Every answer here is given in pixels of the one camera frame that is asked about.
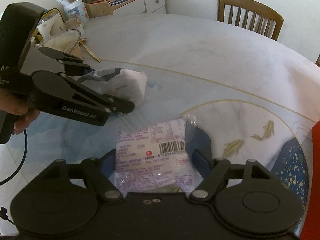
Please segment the person's left hand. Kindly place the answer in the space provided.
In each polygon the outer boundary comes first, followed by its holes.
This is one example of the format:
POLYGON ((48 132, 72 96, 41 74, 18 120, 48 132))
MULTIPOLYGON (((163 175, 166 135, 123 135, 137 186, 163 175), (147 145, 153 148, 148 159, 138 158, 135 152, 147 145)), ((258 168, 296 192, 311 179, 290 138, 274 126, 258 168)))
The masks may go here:
POLYGON ((31 108, 29 103, 19 99, 10 91, 3 89, 1 89, 1 110, 20 116, 11 129, 11 133, 15 135, 21 134, 27 129, 40 114, 38 109, 31 108))

